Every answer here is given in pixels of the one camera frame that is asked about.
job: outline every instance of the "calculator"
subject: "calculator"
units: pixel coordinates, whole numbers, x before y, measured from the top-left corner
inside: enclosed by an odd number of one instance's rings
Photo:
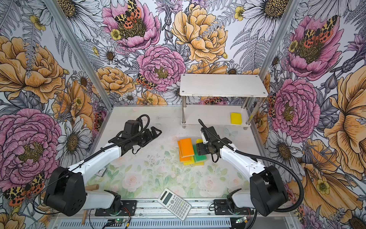
[[[191,209],[189,203],[167,188],[160,195],[158,202],[181,220],[184,220],[187,217],[188,212]]]

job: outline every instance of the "shelf leg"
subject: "shelf leg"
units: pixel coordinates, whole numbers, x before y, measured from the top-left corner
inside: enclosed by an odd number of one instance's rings
[[[182,124],[186,123],[186,116],[184,114],[184,108],[187,107],[186,97],[182,96]]]
[[[245,97],[244,102],[242,104],[242,109],[244,109],[247,106],[248,100],[249,100],[249,97]]]
[[[247,121],[245,124],[250,125],[251,120],[253,119],[254,115],[257,113],[257,111],[259,110],[260,106],[262,105],[262,103],[264,102],[264,100],[265,100],[265,99],[266,99],[266,97],[261,98],[261,99],[257,102],[257,104],[256,104],[256,106],[254,107],[253,111],[250,113],[250,116],[249,116],[248,121]]]

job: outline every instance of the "pink peony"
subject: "pink peony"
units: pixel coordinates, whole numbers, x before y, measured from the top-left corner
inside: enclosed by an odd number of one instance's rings
[[[282,62],[283,67],[290,72],[294,72],[298,77],[306,77],[310,81],[319,79],[324,75],[338,60],[342,52],[338,51],[339,40],[341,39],[343,29],[339,29],[340,17],[333,28],[332,36],[325,42],[314,42],[306,48],[304,42],[304,32],[307,29],[322,28],[326,21],[321,22],[320,18],[314,21],[313,18],[306,16],[295,29],[295,33],[290,37],[290,46],[287,55]]]
[[[25,186],[35,176],[51,176],[55,160],[58,123],[36,109],[22,109],[16,115],[0,117],[0,188]]]
[[[319,122],[320,107],[316,99],[317,93],[311,83],[305,79],[286,79],[276,93],[273,129],[286,132],[296,143],[306,140]]]
[[[130,29],[119,26],[115,20],[116,16],[126,13],[127,4],[124,6],[118,4],[117,8],[111,5],[111,8],[102,9],[103,23],[107,25],[104,26],[104,30],[111,33],[112,39],[118,43],[117,51],[122,54],[145,49],[159,42],[160,21],[158,16],[154,17],[150,13],[146,3],[143,6],[137,0],[136,3],[137,7],[141,9],[141,18],[137,19]]]
[[[180,75],[186,71],[183,57],[161,45],[151,46],[136,61],[140,66],[140,74],[147,81],[155,83],[155,89],[162,92],[179,81]]]

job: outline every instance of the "metal vent grille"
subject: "metal vent grille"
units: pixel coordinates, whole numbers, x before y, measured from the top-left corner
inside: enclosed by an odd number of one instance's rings
[[[91,224],[94,229],[101,229],[107,219],[93,219]],[[126,223],[116,223],[106,229],[124,228]],[[136,219],[133,218],[129,229],[134,228],[229,228],[231,227],[230,218],[187,218],[184,221],[180,219]],[[63,219],[57,229],[92,229],[87,220],[81,225],[80,219]]]

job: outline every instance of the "wooden stick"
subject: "wooden stick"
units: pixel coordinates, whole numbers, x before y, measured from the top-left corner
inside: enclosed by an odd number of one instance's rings
[[[93,190],[98,190],[98,189],[99,189],[99,184],[85,186],[85,191],[93,191]],[[83,215],[83,219],[81,221],[81,225],[85,224],[87,214],[88,214],[88,210],[84,210],[84,215]]]

